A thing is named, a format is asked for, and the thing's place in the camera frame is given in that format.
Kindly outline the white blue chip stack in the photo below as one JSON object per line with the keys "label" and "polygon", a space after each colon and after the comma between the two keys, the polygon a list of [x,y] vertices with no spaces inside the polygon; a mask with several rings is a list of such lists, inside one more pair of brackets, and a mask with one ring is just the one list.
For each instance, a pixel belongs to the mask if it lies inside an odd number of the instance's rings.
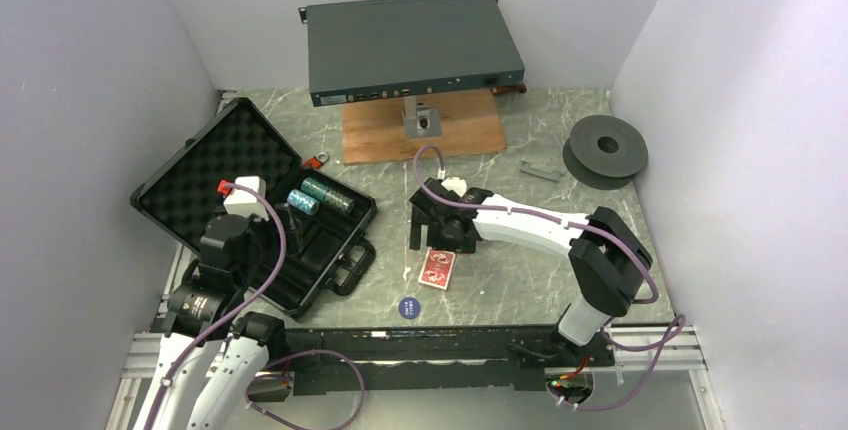
{"label": "white blue chip stack", "polygon": [[319,200],[297,189],[288,193],[286,203],[309,216],[315,215],[320,207]]}

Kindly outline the green blue chip stack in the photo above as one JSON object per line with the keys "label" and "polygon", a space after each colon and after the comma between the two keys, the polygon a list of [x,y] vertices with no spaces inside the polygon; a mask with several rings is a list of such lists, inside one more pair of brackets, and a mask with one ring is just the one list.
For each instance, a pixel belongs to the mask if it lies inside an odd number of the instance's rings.
{"label": "green blue chip stack", "polygon": [[330,191],[330,188],[324,183],[314,179],[314,178],[305,178],[300,184],[300,190],[312,197],[313,199],[323,202]]}

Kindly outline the red playing card deck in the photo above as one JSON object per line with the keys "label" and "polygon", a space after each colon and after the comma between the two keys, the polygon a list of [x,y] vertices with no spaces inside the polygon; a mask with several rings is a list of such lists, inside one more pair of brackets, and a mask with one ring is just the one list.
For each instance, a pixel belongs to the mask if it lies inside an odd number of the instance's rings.
{"label": "red playing card deck", "polygon": [[422,285],[446,290],[457,260],[455,252],[428,248],[418,282]]}

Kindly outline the black poker set case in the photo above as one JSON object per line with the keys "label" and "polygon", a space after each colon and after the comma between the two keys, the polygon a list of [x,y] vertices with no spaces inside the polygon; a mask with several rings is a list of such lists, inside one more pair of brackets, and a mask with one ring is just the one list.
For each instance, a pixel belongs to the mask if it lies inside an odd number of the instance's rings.
{"label": "black poker set case", "polygon": [[305,249],[296,258],[289,250],[283,266],[263,297],[293,318],[304,315],[318,295],[328,290],[351,294],[376,258],[365,232],[377,213],[375,200],[314,169],[248,98],[226,105],[198,134],[169,159],[130,197],[131,205],[194,254],[206,224],[221,215],[221,180],[259,176],[266,198],[285,204],[288,193],[314,178],[355,202],[342,214],[321,203],[315,215],[292,209],[304,226]]}

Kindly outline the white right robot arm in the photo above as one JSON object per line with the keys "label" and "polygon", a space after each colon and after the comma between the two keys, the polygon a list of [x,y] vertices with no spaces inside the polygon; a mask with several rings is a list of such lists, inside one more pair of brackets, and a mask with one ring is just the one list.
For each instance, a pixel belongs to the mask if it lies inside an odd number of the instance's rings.
{"label": "white right robot arm", "polygon": [[601,327],[634,304],[658,297],[650,277],[653,260],[612,209],[566,214],[520,205],[492,191],[464,194],[429,178],[410,197],[410,246],[473,254],[480,242],[515,244],[569,261],[580,291],[557,321],[551,351],[574,365],[585,357]]}

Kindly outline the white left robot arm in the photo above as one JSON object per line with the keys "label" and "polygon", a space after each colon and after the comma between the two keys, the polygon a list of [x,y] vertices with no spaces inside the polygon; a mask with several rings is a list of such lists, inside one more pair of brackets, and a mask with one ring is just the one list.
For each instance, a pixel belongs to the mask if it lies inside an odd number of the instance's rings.
{"label": "white left robot arm", "polygon": [[200,254],[167,300],[154,376],[137,429],[220,429],[261,370],[279,367],[288,344],[282,320],[236,317],[264,260],[262,217],[221,214],[205,226]]}

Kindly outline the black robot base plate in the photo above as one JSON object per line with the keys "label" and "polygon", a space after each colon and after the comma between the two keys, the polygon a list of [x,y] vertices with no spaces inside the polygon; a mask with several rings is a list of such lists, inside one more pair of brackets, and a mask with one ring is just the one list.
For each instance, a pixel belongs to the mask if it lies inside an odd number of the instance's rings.
{"label": "black robot base plate", "polygon": [[615,359],[594,336],[584,347],[552,325],[290,329],[286,353],[296,396],[366,390],[509,387],[543,389],[574,370],[609,368]]}

